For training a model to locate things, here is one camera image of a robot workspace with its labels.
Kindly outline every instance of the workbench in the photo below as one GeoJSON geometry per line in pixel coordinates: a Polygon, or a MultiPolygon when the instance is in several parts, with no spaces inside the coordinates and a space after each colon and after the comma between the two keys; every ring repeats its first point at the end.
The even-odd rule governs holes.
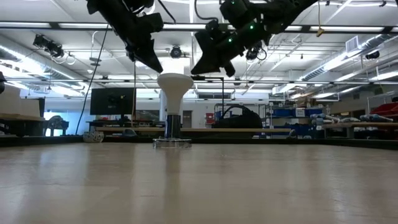
{"type": "MultiPolygon", "coordinates": [[[[125,129],[135,131],[140,136],[159,137],[164,135],[164,128],[113,128],[97,127],[96,131],[104,133],[121,133],[125,129]]],[[[248,138],[255,133],[289,133],[290,128],[262,129],[262,128],[181,128],[182,136],[185,138],[216,137],[227,138],[236,136],[238,138],[248,138]]]]}
{"type": "Polygon", "coordinates": [[[23,137],[43,136],[45,118],[20,114],[0,113],[0,131],[23,137]]]}
{"type": "Polygon", "coordinates": [[[378,122],[351,122],[351,123],[336,123],[336,124],[324,124],[322,125],[322,128],[325,130],[325,138],[329,137],[329,129],[334,129],[334,128],[343,128],[346,129],[347,138],[354,138],[354,128],[369,128],[369,127],[375,127],[375,128],[381,128],[381,129],[387,129],[390,131],[394,131],[395,129],[398,129],[398,123],[378,123],[378,122]]]}

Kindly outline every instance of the pipe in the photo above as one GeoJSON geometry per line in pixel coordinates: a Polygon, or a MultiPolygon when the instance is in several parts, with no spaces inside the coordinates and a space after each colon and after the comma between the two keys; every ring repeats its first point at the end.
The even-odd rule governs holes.
{"type": "Polygon", "coordinates": [[[82,75],[77,74],[62,65],[57,63],[52,63],[51,60],[41,56],[40,54],[25,48],[12,40],[0,35],[0,53],[5,55],[6,60],[13,61],[23,61],[29,60],[30,62],[34,62],[38,68],[42,70],[42,73],[51,73],[51,77],[55,79],[68,78],[68,79],[76,79],[76,78],[86,78],[82,75]]]}

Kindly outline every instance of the metal stand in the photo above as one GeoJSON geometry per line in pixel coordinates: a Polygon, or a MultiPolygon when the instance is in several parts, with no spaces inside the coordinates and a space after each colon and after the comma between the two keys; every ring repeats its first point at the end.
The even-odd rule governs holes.
{"type": "Polygon", "coordinates": [[[192,147],[191,139],[180,139],[181,116],[177,114],[167,115],[165,138],[154,139],[154,149],[180,148],[186,149],[192,147]]]}

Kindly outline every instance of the black monitor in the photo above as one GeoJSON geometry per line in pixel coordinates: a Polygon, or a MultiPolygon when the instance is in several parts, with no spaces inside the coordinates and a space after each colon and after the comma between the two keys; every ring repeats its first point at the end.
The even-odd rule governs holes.
{"type": "Polygon", "coordinates": [[[91,115],[131,114],[134,88],[98,88],[91,91],[91,115]]]}

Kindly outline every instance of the black robotic arm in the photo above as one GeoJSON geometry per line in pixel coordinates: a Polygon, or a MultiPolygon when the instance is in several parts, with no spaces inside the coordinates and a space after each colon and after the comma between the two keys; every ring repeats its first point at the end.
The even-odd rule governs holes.
{"type": "Polygon", "coordinates": [[[195,37],[203,54],[191,73],[220,72],[220,68],[224,68],[227,76],[233,76],[233,58],[243,56],[245,50],[258,46],[260,41],[268,45],[272,34],[283,32],[315,2],[317,0],[274,0],[254,4],[248,0],[226,0],[220,11],[236,30],[222,30],[216,21],[211,21],[206,30],[197,32],[195,37]]]}

